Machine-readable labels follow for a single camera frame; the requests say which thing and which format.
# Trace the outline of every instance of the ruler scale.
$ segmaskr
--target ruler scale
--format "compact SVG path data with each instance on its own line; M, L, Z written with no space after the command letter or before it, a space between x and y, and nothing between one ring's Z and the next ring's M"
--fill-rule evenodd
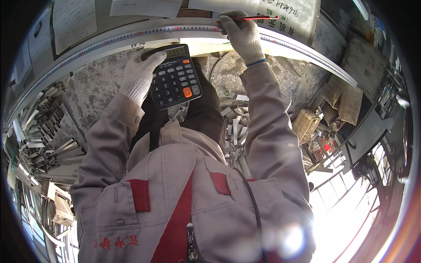
M134 31L134 32L129 32L129 33L117 35L115 37L103 40L99 43L91 45L91 46L75 53L74 55L70 56L69 58L67 58L66 60L61 62L59 65L53 67L53 69L51 69L47 74L45 74L41 79L39 79L28 90L28 92L23 96L23 98L20 100L20 102L18 103L16 108L13 110L11 116L9 117L9 119L7 121L6 127L9 128L11 126L11 123L13 121L12 117L16 114L16 109L18 109L21 106L22 102L30 95L30 93L32 93L41 83L46 81L57 70L61 69L63 66L65 66L68 63L74 61L75 59L78 59L78 58L80 58L84 55L87 55L90 52L98 50L101 47L104 47L106 45L114 44L114 43L117 43L117 42L120 42L120 41L123 41L123 40L134 39L134 38L137 38L139 36L154 35L154 34L157 34L157 33L166 33L166 32L189 32L189 31L192 31L192 32L197 32L197 31L199 31L199 32L221 32L221 29L219 29L216 26L203 26L203 25L175 25L175 26L156 27L156 28L153 28L153 29L146 29L146 30ZM339 69L336 69L335 67L333 67L332 65L330 65L329 63L324 61L323 59L318 58L317 56L311 54L310 52L308 52L308 51L306 51L306 50L304 50L300 47L297 47L293 44L290 44L290 43L285 42L283 40L277 39L275 37L270 37L270 36L263 35L263 34L260 34L260 39L265 40L265 41L270 41L272 43L275 43L275 44L293 49L297 52L300 52L301 54L304 54L304 55L310 57L311 59L314 59L315 61L321 63L322 65L324 65L325 67L330 69L329 71L338 75L340 78L342 78L343 80L345 80L349 84L351 84L353 86L356 86L355 81L350 79L348 76L346 76Z

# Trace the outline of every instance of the white cotton glove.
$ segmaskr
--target white cotton glove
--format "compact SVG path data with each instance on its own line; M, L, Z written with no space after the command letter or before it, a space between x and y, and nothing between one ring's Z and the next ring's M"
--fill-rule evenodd
M142 107L142 103L148 95L152 82L152 72L167 58L167 53L160 51L142 61L142 54L149 50L151 49L143 49L127 62L123 85L119 90L120 93L136 102L139 107Z
M247 16L242 10L232 10L218 15L220 23L218 28L222 34L227 35L232 47L243 58L246 66L265 59L257 25L252 20L240 20L235 22L232 18Z

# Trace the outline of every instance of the tan plastic basket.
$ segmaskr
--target tan plastic basket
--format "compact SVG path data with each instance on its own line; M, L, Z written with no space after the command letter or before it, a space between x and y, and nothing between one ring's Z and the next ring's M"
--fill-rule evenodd
M332 74L329 82L326 84L322 97L334 108L335 103L338 101L338 98L342 93L342 89L346 85L348 85L348 83L337 77L335 74Z
M341 96L341 104L339 105L339 116L341 120L349 122L356 126L358 121L358 115L360 114L362 102L362 89L357 87L344 88Z
M316 127L319 125L320 118L309 109L302 109L298 114L292 130L298 136L298 144L308 143Z

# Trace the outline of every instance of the worker's left hand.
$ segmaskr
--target worker's left hand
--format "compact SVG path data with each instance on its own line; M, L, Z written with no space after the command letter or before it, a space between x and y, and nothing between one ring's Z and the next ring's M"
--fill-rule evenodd
M167 53L160 51L152 54L145 61L142 61L143 53L150 49L143 49L132 57L124 70L123 84L120 93L136 102L140 107L149 92L152 82L152 72L166 58Z

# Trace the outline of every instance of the red pencil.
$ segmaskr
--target red pencil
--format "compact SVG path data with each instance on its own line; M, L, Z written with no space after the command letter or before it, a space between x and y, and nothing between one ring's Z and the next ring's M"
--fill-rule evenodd
M235 17L232 20L257 20L257 19L279 19L279 16L243 16Z

